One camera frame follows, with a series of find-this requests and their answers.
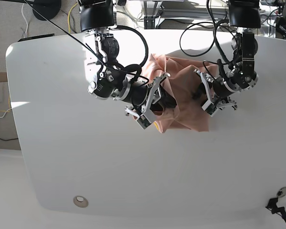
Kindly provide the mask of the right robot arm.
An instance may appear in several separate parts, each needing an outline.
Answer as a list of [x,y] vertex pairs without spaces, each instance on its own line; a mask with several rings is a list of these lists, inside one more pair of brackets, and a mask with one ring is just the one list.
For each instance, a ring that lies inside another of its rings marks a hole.
[[[112,98],[128,104],[126,115],[141,117],[147,112],[161,115],[166,110],[177,107],[173,96],[167,92],[162,82],[162,74],[150,82],[141,75],[148,60],[149,47],[146,39],[136,29],[117,25],[116,10],[113,0],[80,0],[80,28],[82,32],[94,36],[95,48],[85,47],[96,57],[97,70],[90,82],[88,92],[98,99]],[[117,60],[120,46],[111,33],[112,29],[128,30],[136,33],[144,46],[144,58],[139,64],[123,66]]]

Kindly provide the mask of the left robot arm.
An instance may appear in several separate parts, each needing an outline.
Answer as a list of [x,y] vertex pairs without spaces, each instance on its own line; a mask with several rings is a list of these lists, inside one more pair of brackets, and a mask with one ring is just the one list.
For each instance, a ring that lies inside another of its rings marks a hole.
[[[226,99],[236,92],[249,89],[255,86],[258,80],[255,71],[258,44],[253,29],[261,28],[259,1],[229,0],[227,5],[229,19],[216,21],[210,1],[206,2],[206,9],[214,26],[213,44],[221,55],[215,63],[218,66],[219,77],[207,83],[213,90],[215,99]],[[224,23],[242,29],[241,32],[236,32],[231,40],[233,58],[230,61],[217,39],[217,29]]]

